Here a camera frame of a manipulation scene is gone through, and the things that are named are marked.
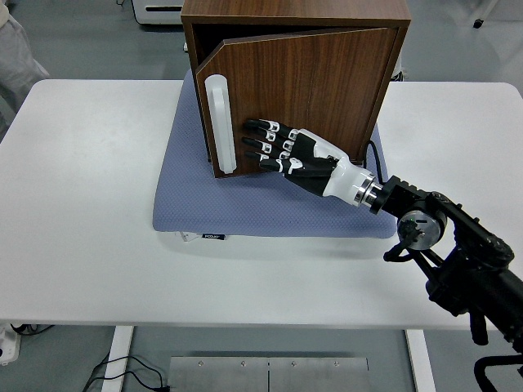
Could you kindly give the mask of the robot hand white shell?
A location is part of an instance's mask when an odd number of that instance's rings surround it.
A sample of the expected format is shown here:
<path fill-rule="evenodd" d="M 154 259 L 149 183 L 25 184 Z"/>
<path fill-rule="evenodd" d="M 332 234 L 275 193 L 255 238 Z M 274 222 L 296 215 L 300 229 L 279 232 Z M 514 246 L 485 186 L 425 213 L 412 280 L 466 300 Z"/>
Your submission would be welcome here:
<path fill-rule="evenodd" d="M 253 135 L 242 139 L 250 148 L 248 158 L 317 196 L 359 206 L 377 184 L 370 171 L 352 164 L 344 151 L 306 129 L 263 119 L 248 119 L 244 128 Z"/>

